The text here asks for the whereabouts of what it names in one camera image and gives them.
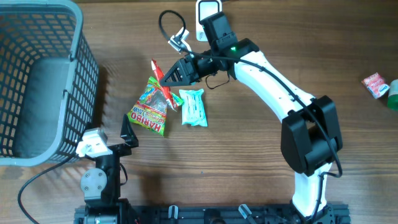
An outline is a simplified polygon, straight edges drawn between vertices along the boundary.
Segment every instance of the plastic bin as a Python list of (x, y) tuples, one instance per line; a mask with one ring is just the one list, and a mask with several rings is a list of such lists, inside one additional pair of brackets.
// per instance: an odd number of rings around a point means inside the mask
[(98, 83), (82, 28), (71, 1), (1, 0), (0, 166), (60, 162), (75, 151)]

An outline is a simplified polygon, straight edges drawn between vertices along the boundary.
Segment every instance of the wooden surface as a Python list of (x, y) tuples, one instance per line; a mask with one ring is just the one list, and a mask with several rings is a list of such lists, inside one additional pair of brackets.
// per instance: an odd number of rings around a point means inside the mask
[[(150, 58), (164, 72), (180, 58), (159, 32), (160, 12), (174, 9), (186, 18), (192, 49), (208, 45), (193, 35), (193, 1), (80, 7), (84, 33), (101, 67), (96, 120), (114, 144), (123, 114), (152, 75)], [(250, 38), (303, 90), (336, 103), (344, 176), (328, 179), (327, 199), (349, 204), (353, 223), (397, 223), (398, 114), (386, 107), (386, 97), (373, 99), (360, 81), (375, 72), (388, 82), (398, 78), (398, 4), (232, 1), (224, 11), (239, 39)], [(170, 35), (178, 31), (177, 19), (165, 20)], [(211, 84), (224, 80), (220, 73)], [(280, 153), (280, 123), (272, 111), (238, 81), (215, 90), (204, 83), (191, 88), (205, 89), (208, 127), (182, 126), (180, 111), (169, 111), (165, 138), (134, 125), (140, 147), (122, 158), (129, 175), (122, 197), (133, 205), (288, 203), (294, 173)], [(0, 167), (1, 223), (27, 223), (17, 205), (18, 190), (48, 167)], [(74, 209), (84, 204), (80, 177), (90, 167), (81, 161), (36, 180), (23, 194), (26, 209), (41, 223), (71, 223)]]

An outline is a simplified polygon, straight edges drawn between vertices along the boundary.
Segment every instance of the green and red candy bag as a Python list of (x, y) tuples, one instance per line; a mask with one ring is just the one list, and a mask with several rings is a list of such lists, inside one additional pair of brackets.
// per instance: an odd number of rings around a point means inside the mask
[[(171, 95), (177, 106), (182, 105), (183, 100), (174, 93), (171, 93)], [(159, 82), (154, 77), (149, 77), (144, 94), (137, 100), (137, 103), (127, 115), (130, 122), (139, 124), (164, 136), (167, 105), (168, 103)]]

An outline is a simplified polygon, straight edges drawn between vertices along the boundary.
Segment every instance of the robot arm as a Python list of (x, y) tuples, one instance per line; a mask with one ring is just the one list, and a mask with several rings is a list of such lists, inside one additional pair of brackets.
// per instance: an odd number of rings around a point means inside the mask
[[(223, 12), (207, 17), (201, 23), (211, 49), (202, 54), (191, 52), (190, 48), (186, 47), (186, 42), (184, 46), (176, 46), (177, 41), (173, 39), (179, 35), (173, 36), (169, 44), (179, 52), (185, 51), (189, 54), (175, 63), (160, 84), (192, 85), (200, 82), (201, 78), (221, 70), (227, 71), (229, 76), (257, 93), (282, 123), (282, 155), (295, 171), (295, 193), (292, 203), (302, 220), (313, 222), (311, 216), (317, 207), (318, 198), (321, 203), (317, 212), (326, 206), (326, 178), (320, 177), (329, 171), (334, 159), (327, 141), (322, 138), (320, 127), (307, 128), (306, 122), (314, 122), (308, 111), (315, 115), (321, 128), (327, 133), (333, 150), (337, 152), (343, 145), (335, 104), (327, 96), (316, 99), (288, 81), (249, 39), (238, 41)], [(247, 62), (267, 69), (279, 82), (269, 73)], [(303, 104), (298, 103), (295, 100), (297, 98), (289, 94), (280, 82), (297, 95), (306, 108), (303, 108)]]

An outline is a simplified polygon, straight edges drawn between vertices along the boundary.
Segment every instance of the wooden table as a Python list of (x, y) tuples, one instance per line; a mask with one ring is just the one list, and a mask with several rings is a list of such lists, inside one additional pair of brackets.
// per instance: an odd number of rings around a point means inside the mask
[[(157, 27), (163, 9), (174, 9), (195, 33), (195, 4), (135, 2), (80, 4), (84, 33), (100, 64), (96, 123), (119, 142), (121, 120), (152, 75), (150, 59), (166, 72), (181, 56)], [(398, 78), (398, 4), (395, 1), (230, 1), (224, 11), (239, 39), (250, 38), (271, 64), (315, 96), (328, 95), (338, 110), (344, 148), (340, 179), (328, 179), (326, 197), (349, 204), (353, 223), (397, 223), (398, 114), (375, 100), (361, 80), (379, 72)], [(172, 35), (178, 19), (165, 17)], [(192, 49), (209, 48), (195, 36)], [(219, 73), (210, 84), (226, 80)], [(208, 127), (181, 125), (169, 111), (166, 137), (134, 125), (140, 147), (122, 162), (129, 181), (122, 197), (133, 205), (263, 205), (288, 203), (294, 172), (280, 153), (280, 123), (249, 88), (235, 81), (215, 90), (204, 83)], [(0, 219), (27, 223), (16, 197), (22, 184), (48, 168), (0, 167)], [(28, 186), (23, 203), (41, 223), (71, 223), (84, 204), (80, 161)]]

